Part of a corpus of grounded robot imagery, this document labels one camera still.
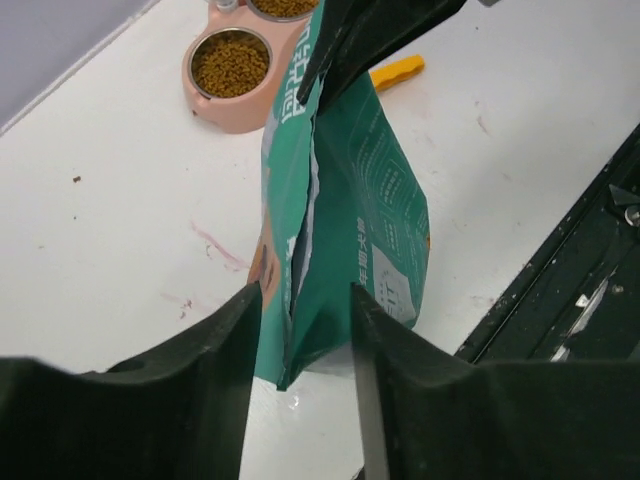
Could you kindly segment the yellow plastic scoop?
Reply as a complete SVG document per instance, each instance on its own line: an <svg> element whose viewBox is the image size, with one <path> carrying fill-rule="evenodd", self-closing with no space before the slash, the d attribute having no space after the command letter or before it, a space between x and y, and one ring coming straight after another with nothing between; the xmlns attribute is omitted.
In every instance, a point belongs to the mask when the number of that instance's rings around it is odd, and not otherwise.
<svg viewBox="0 0 640 480"><path fill-rule="evenodd" d="M425 68L421 55L412 55L369 72L375 90L380 93L406 80L409 80Z"/></svg>

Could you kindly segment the teal dog food bag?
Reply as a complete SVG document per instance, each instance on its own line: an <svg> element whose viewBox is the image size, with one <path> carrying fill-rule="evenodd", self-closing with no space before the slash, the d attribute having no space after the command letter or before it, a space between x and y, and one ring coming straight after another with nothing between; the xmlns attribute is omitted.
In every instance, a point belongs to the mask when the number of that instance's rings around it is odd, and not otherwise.
<svg viewBox="0 0 640 480"><path fill-rule="evenodd" d="M261 145L255 373L281 390L350 341L354 284L414 325L430 249L426 196L369 75L327 109L322 78L297 98L327 10L320 2L295 41Z"/></svg>

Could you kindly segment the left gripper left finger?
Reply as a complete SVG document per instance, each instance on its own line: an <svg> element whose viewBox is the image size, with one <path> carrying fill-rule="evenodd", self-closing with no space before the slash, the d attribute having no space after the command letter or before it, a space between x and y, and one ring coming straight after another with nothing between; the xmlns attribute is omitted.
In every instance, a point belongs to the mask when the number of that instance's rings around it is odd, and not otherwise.
<svg viewBox="0 0 640 480"><path fill-rule="evenodd" d="M1 361L5 479L235 479L252 389L261 290L109 370Z"/></svg>

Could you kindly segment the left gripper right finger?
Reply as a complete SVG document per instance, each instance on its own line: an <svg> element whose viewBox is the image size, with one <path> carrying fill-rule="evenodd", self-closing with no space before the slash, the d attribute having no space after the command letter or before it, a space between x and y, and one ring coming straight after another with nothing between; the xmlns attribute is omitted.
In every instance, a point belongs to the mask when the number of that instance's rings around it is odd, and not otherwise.
<svg viewBox="0 0 640 480"><path fill-rule="evenodd" d="M473 365L350 290L366 479L635 479L635 361Z"/></svg>

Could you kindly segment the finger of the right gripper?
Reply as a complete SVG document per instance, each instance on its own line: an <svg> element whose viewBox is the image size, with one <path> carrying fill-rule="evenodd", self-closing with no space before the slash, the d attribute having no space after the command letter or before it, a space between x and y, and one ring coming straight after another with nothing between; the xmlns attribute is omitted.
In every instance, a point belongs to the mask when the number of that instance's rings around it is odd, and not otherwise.
<svg viewBox="0 0 640 480"><path fill-rule="evenodd" d="M302 80L302 102L324 82L324 111L362 74L458 13L465 0L325 1Z"/></svg>

